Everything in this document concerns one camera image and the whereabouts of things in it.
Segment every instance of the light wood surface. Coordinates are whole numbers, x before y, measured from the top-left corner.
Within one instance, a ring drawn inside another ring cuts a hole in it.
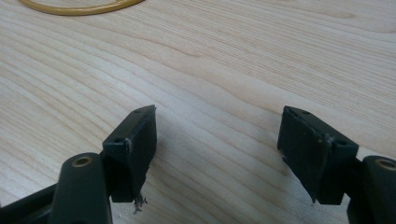
[[[281,160],[280,115],[303,108],[360,158],[396,158],[395,12],[393,0],[146,0],[69,18],[0,1],[1,204],[156,105],[148,204],[112,204],[115,223],[347,223],[347,197],[313,204]]]

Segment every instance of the table surface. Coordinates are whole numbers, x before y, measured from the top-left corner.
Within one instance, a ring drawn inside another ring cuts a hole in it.
[[[284,105],[396,158],[393,0],[146,0],[60,17],[0,1],[0,200],[57,181],[132,110],[157,153],[115,223],[347,223],[312,203],[276,141]]]

